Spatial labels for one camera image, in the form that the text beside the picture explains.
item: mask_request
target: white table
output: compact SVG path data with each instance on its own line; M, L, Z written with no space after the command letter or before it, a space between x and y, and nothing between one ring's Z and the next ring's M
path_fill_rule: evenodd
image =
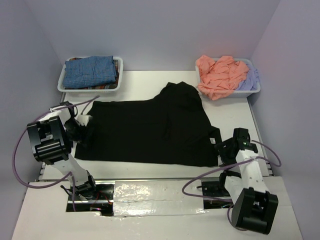
M197 85L195 71L127 71L118 92L101 95L100 101L147 100L157 95L167 82L184 81ZM79 103L94 95L67 94L66 101ZM233 135L234 128L249 129L258 140L254 119L246 98L211 101L202 97L203 108L213 126L220 128L222 140ZM171 179L191 178L212 168L149 163L77 160L95 179ZM13 240L115 239L115 240L302 240L297 220L281 177L269 176L267 165L259 162L264 181L276 194L279 206L269 235L238 231L227 220L226 209L210 209L197 215L144 217L105 217L97 212L66 212L67 195L58 185L27 190ZM42 180L56 180L61 174L46 166ZM45 185L48 182L34 182Z
M197 215L143 217L100 216L97 212L66 212L67 195L59 185L26 192L13 240L302 240L294 210L281 177L265 184L279 199L269 235L238 231L227 220L226 209ZM33 182L45 185L49 182Z
M196 71L124 71L121 87L117 92L100 94L98 101L135 101L148 100L160 93L168 82L186 82L197 86ZM67 93L64 100L71 103L79 103L89 100L95 94ZM234 128L249 130L251 139L259 140L254 119L246 98L223 98L212 101L206 96L201 96L202 105L211 125L220 129L222 140L233 136ZM258 145L260 156L264 156L262 148ZM152 164L134 162L112 161L87 161L77 160L87 169L95 179L172 179L192 178L208 172L213 168L182 166L171 164ZM263 176L269 176L267 164L259 162ZM218 177L219 172L211 175ZM62 177L61 173L51 166L46 166L42 180L56 180Z

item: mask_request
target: black shirt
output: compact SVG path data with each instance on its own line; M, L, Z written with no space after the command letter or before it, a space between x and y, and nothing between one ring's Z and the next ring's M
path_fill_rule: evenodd
M217 165L212 135L219 136L202 107L198 91L185 82L168 83L144 101L95 101L88 112L94 127L91 146L77 145L81 160Z

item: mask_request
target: laundry basket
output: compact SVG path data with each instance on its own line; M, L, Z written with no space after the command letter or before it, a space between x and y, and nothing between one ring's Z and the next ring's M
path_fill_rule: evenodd
M245 64L252 64L252 62L248 59L245 58L234 58L234 60L237 61L243 61ZM200 79L200 73L199 73L199 68L197 66L197 64L195 64L195 71L196 71L196 77L198 80L198 83L201 83L201 79ZM260 83L257 82L256 85L256 90L250 90L250 91L241 91L241 90L235 90L232 94L230 94L229 96L227 96L226 98L246 98L248 96L250 96L251 94L255 94L260 92Z
M119 73L119 78L116 83L112 84L112 88L104 88L104 89L68 89L64 86L64 79L66 74L66 65L63 65L62 72L60 74L59 80L58 80L58 90L63 93L111 93L114 91L117 91L120 88L121 81L122 81L122 75L124 71L124 62L121 57L114 56L113 60L115 64L117 64L117 71Z

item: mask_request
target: garment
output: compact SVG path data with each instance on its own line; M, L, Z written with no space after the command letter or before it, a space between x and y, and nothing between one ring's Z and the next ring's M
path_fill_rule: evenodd
M250 91L258 89L257 84L260 82L258 70L251 64L247 64L247 67L249 68L249 71L246 74L246 80L243 80L239 83L236 91Z
M159 95L144 101L95 101L88 112L91 146L76 146L82 160L218 165L210 138L221 142L211 126L197 90L185 82L168 83Z
M239 83L247 78L249 68L243 61L235 61L232 56L222 56L217 62L202 55L196 65L199 68L200 92L212 100L225 98L237 89Z
M118 60L113 60L113 61L114 61L114 67L116 72L115 82L97 85L97 86L83 87L81 89L116 89L119 83Z
M116 81L113 56L91 56L65 61L65 88L80 89Z

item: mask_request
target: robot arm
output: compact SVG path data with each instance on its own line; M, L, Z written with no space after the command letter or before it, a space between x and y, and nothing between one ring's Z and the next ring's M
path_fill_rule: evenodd
M234 204L231 224L236 228L269 234L278 207L278 197L271 194L261 174L256 157L258 149L250 142L247 129L234 129L233 138L216 146L225 165L253 161L239 166L240 174L226 170L220 184L229 192Z
M96 197L96 184L89 172L83 169L71 155L73 141L88 145L92 129L86 127L90 116L80 115L75 118L73 108L64 102L53 107L43 118L27 125L27 132L34 158L58 169L63 175L72 172L75 180L75 194L87 200ZM73 185L71 176L67 178Z

